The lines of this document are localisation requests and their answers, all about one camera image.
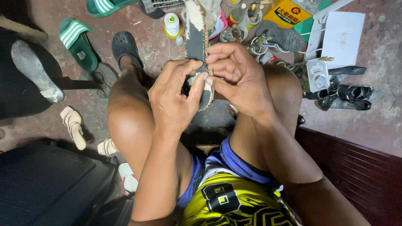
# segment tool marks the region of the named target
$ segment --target pink container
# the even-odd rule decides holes
[[[228,21],[226,20],[224,11],[222,9],[221,9],[221,21],[224,23],[224,28],[218,34],[220,34],[222,31],[226,30],[226,28],[228,27]],[[215,38],[216,36],[218,36],[218,34],[212,35],[211,37],[208,38],[208,40]]]

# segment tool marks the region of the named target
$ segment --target blue shorts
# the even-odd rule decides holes
[[[184,208],[186,204],[193,197],[201,182],[203,182],[208,176],[209,166],[218,167],[221,170],[227,169],[227,171],[233,172],[246,180],[253,181],[257,184],[261,184],[267,189],[277,189],[280,183],[269,172],[257,169],[241,159],[229,145],[230,135],[222,141],[221,146],[211,151],[206,159],[200,158],[191,154],[193,160],[193,171],[191,173],[191,179],[189,186],[184,194],[177,200],[177,206]]]

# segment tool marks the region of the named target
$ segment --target leg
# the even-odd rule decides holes
[[[285,67],[264,65],[263,69],[275,111],[289,133],[294,136],[302,104],[300,83],[293,72]],[[247,115],[239,113],[237,116],[229,144],[231,149],[247,163],[260,170],[269,171],[269,166],[261,156],[263,151],[269,151],[270,147],[260,145],[252,120]]]
[[[137,179],[140,179],[150,150],[155,123],[146,89],[140,84],[143,76],[133,61],[123,56],[120,60],[122,75],[109,95],[107,122],[111,138]],[[192,160],[181,142],[177,148],[180,178],[179,196],[189,185]]]

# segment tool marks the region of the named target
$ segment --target number 8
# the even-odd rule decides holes
[[[231,184],[207,185],[202,189],[202,194],[207,200],[207,207],[211,212],[227,214],[240,208],[240,200]]]

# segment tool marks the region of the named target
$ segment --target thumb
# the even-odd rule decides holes
[[[236,94],[236,86],[231,85],[219,77],[210,76],[206,79],[208,85],[212,86],[218,93],[230,101]]]
[[[208,77],[208,72],[201,72],[194,80],[193,85],[189,91],[189,97],[187,99],[189,101],[196,101],[199,103],[202,95],[202,91],[204,90],[205,79]]]

